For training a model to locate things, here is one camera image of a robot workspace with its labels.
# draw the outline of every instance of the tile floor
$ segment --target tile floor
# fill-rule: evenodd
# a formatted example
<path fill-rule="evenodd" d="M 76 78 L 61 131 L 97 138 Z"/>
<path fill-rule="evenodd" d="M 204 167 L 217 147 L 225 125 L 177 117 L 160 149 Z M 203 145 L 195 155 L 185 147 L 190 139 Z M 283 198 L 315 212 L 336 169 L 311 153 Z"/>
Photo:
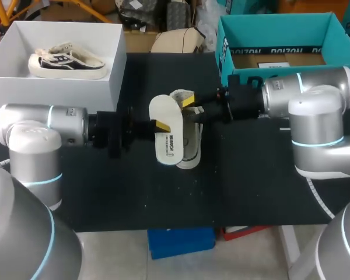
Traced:
<path fill-rule="evenodd" d="M 303 248 L 315 231 L 316 226 L 296 227 L 299 246 Z M 212 250 L 155 261 L 145 230 L 78 235 L 85 248 L 83 280 L 288 279 L 277 227 L 232 241 L 218 240 Z"/>

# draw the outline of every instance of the white table leg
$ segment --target white table leg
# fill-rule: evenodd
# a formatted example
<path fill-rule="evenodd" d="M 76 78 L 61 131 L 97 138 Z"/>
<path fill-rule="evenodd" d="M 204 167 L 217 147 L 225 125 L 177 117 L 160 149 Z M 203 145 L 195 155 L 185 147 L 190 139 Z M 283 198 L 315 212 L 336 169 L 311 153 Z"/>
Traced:
<path fill-rule="evenodd" d="M 279 228 L 290 280 L 305 280 L 315 268 L 315 248 L 325 227 L 326 225 L 318 229 L 302 253 L 299 253 L 293 226 L 281 226 Z"/>
<path fill-rule="evenodd" d="M 279 234 L 284 248 L 286 264 L 288 269 L 295 263 L 300 256 L 297 237 L 293 226 L 280 226 Z"/>

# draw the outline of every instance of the white sneaker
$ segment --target white sneaker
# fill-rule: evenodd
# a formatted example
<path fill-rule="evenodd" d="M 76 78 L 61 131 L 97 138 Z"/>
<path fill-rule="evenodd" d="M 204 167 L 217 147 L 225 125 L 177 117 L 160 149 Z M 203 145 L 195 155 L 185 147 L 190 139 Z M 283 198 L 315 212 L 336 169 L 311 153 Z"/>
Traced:
<path fill-rule="evenodd" d="M 36 50 L 30 56 L 29 71 L 34 76 L 50 79 L 97 80 L 107 73 L 100 58 L 72 43 L 57 45 L 48 51 Z"/>
<path fill-rule="evenodd" d="M 189 90 L 175 90 L 170 93 L 172 97 L 181 107 L 183 100 L 194 95 L 194 92 Z M 202 107 L 189 107 L 183 109 L 183 116 L 188 114 L 199 114 L 204 112 Z M 202 136 L 202 124 L 197 124 L 191 121 L 183 122 L 183 143 L 184 143 L 184 156 L 182 161 L 177 164 L 177 167 L 181 169 L 195 168 L 201 160 L 201 136 Z"/>

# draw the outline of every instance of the black table surface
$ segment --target black table surface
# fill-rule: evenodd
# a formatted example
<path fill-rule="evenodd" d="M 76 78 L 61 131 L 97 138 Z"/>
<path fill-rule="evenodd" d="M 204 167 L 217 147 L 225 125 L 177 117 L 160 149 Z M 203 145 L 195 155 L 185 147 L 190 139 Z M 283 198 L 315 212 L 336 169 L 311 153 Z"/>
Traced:
<path fill-rule="evenodd" d="M 148 119 L 150 100 L 176 89 L 219 86 L 213 54 L 128 54 L 118 109 Z M 350 110 L 344 117 L 350 134 Z M 306 225 L 330 218 L 293 164 L 288 120 L 204 127 L 192 170 L 157 162 L 153 142 L 134 142 L 119 160 L 106 150 L 62 148 L 62 205 L 77 232 L 199 226 Z M 8 149 L 0 145 L 0 160 Z M 350 201 L 350 178 L 314 181 L 337 214 Z"/>

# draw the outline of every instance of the plastic bag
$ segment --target plastic bag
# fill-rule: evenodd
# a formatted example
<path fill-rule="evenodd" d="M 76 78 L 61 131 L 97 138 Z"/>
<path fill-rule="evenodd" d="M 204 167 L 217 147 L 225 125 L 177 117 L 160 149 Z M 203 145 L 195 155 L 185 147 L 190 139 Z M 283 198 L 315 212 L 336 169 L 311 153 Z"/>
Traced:
<path fill-rule="evenodd" d="M 196 27 L 206 36 L 204 51 L 215 51 L 219 18 L 224 15 L 227 15 L 226 7 L 216 0 L 202 0 L 202 5 L 197 7 Z"/>

